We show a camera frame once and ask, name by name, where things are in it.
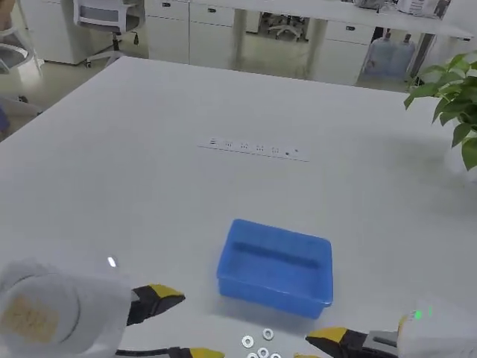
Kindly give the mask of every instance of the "power strip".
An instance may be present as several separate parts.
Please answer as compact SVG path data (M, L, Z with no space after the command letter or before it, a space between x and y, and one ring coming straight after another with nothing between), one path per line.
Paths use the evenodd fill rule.
M254 144L247 140L232 140L222 138L209 138L198 144L201 148L218 149L219 151L234 151L236 153L255 154L263 157L299 160L308 162L302 151L295 147L282 147L279 145Z

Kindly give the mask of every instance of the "white desk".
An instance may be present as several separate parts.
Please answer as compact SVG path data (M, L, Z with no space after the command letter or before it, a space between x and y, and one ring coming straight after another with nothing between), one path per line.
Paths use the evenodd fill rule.
M338 84L358 79L375 27L418 34L419 45L424 34L450 38L449 53L457 39L473 37L439 19L389 8L376 13L339 0L146 0L150 58L240 69L246 15L256 11L311 18L306 77Z
M134 285L186 293L129 327L125 348L243 358L243 335L271 327L265 346L289 358L319 354L303 340L316 327L394 329L426 292L475 311L476 188L443 168L435 101L405 112L404 98L122 58L0 145L0 263L72 242L115 254ZM209 136L290 143L310 161L196 146ZM319 320L219 296L234 218L331 241L335 302Z
M350 24L393 28L450 37L473 38L474 35L439 19L424 19L396 10L376 11L356 7L338 0L190 0L193 4L232 7L242 10L267 11L311 17Z

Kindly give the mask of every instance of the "potted plant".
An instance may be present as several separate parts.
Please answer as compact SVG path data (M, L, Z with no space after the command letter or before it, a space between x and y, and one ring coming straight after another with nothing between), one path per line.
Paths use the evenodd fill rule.
M467 59L477 52L458 54L445 66L430 66L420 76L436 74L437 80L413 89L404 101L408 109L412 101L419 97L440 98L432 123L439 119L444 126L454 122L452 148L461 146L461 156L465 168L470 171L477 166L477 61Z

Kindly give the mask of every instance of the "plastic bin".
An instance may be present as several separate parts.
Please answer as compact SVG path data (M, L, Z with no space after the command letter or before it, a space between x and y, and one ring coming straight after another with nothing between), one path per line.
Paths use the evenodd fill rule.
M318 318L333 301L328 240L237 219L217 269L221 295Z

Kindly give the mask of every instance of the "table surface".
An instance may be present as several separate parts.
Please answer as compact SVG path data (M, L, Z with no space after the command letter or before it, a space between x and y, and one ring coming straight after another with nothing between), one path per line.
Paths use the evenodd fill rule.
M134 286L186 293L126 329L123 348L244 358L250 334L289 358L319 353L303 340L317 327L393 330L427 294L475 311L477 190L443 167L435 101L405 112L404 98L122 58L0 145L0 263L70 245L116 256ZM309 162L196 146L211 136L293 145ZM317 321L218 294L235 218L330 240L335 300Z
M357 25L379 26L409 32L421 32L460 38L474 35L439 19L428 19L401 13L394 9L376 13L338 0L190 0L195 4L233 7L243 10L285 13Z

